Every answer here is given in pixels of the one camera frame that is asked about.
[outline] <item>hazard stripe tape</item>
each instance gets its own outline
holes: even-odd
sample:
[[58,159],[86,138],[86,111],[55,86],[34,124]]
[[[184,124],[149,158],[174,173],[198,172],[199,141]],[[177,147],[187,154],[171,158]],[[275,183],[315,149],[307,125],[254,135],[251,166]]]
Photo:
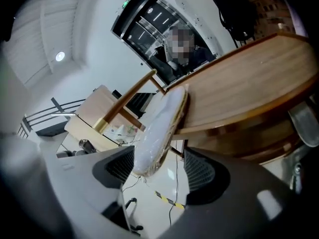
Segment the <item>hazard stripe tape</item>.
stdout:
[[166,203],[169,203],[169,204],[171,204],[171,205],[174,205],[174,206],[176,206],[176,207],[178,207],[178,208],[180,208],[180,209],[185,209],[185,205],[182,205],[182,204],[179,204],[179,203],[175,203],[175,204],[174,204],[174,201],[172,201],[172,200],[169,199],[169,198],[166,198],[166,197],[162,196],[162,195],[160,194],[160,192],[155,191],[155,195],[157,195],[159,198],[161,198],[161,199],[162,199],[164,202],[166,202]]

